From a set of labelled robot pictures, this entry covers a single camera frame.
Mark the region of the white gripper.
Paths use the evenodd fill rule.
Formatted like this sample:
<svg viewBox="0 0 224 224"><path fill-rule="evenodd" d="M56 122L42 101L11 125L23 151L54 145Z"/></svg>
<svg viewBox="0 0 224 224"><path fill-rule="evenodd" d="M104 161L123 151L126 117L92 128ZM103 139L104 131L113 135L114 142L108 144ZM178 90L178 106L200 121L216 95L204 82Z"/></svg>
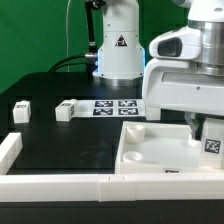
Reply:
<svg viewBox="0 0 224 224"><path fill-rule="evenodd" d="M148 107L186 112L194 140L201 139L197 113L224 116L224 77L199 70L195 59L201 51L201 32L188 26L158 36L149 45L153 59L146 65L142 86Z"/></svg>

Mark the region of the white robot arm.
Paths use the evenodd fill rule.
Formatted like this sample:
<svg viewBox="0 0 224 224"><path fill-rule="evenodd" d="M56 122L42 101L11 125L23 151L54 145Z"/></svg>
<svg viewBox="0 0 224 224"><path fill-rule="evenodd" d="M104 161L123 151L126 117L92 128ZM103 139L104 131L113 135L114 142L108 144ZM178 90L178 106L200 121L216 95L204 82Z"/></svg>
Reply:
<svg viewBox="0 0 224 224"><path fill-rule="evenodd" d="M150 120L183 111L193 133L197 114L224 116L224 0L172 0L189 9L188 24L149 45L139 43L138 0L85 0L103 14L103 44L93 54L93 79L113 86L141 80Z"/></svg>

